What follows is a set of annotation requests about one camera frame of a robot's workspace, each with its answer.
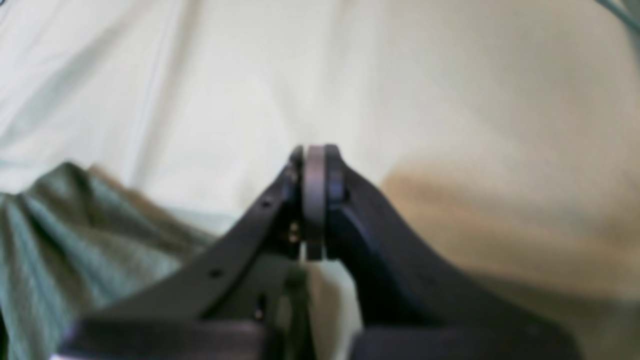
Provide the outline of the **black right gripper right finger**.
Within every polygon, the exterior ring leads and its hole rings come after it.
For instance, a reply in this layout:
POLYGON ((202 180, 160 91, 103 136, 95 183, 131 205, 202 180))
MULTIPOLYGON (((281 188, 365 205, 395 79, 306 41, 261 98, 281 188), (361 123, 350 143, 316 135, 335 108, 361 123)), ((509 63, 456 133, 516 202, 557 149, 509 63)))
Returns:
POLYGON ((439 256, 335 145, 304 158, 311 260, 354 280, 363 329, 351 360, 580 360, 559 325, 503 300, 439 256))

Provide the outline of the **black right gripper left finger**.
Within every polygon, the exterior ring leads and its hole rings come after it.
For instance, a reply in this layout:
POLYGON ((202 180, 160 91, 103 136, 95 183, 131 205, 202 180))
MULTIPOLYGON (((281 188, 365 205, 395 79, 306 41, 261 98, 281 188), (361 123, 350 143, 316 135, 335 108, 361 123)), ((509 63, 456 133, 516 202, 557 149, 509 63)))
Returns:
POLYGON ((222 239, 179 271, 78 320, 62 360, 283 360, 275 323, 294 264, 303 148, 222 239))

